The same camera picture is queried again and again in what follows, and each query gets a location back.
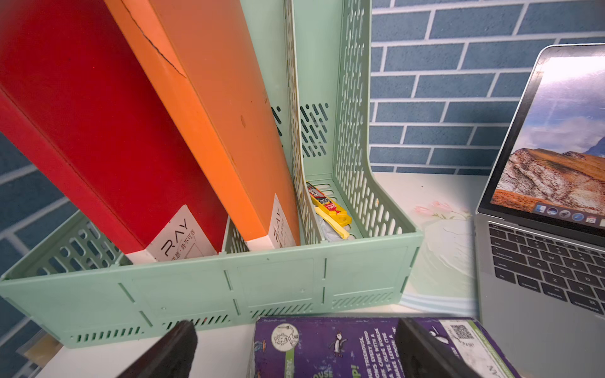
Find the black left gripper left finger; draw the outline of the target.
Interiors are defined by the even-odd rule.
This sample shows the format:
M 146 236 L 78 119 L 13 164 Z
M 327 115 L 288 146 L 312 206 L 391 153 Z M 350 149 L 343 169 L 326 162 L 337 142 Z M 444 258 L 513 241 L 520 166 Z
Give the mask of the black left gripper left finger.
M 119 378 L 189 377 L 198 337 L 191 321 L 180 321 Z

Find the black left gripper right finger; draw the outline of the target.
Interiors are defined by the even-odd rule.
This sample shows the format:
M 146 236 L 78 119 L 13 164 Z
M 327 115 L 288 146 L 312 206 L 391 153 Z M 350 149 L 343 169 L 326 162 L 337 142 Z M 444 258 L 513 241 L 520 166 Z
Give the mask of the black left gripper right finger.
M 412 318 L 398 319 L 395 345 L 406 378 L 480 376 Z

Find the silver laptop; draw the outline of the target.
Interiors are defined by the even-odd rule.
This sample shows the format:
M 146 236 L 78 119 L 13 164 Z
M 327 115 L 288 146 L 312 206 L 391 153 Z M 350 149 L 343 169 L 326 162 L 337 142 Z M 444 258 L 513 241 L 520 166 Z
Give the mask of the silver laptop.
M 604 375 L 604 46 L 540 52 L 474 216 L 478 313 L 524 377 Z

